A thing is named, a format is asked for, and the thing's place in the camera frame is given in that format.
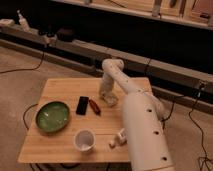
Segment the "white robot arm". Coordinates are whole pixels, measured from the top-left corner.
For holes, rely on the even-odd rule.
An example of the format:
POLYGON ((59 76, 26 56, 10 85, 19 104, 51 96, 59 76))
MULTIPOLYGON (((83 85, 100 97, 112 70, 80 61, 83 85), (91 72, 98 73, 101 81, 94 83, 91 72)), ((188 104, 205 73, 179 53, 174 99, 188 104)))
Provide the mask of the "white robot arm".
POLYGON ((126 93, 122 105, 132 171, 175 171, 158 116, 162 103, 149 91, 123 73, 121 59, 105 59, 99 96, 109 106, 118 102, 112 92, 117 83, 126 93))

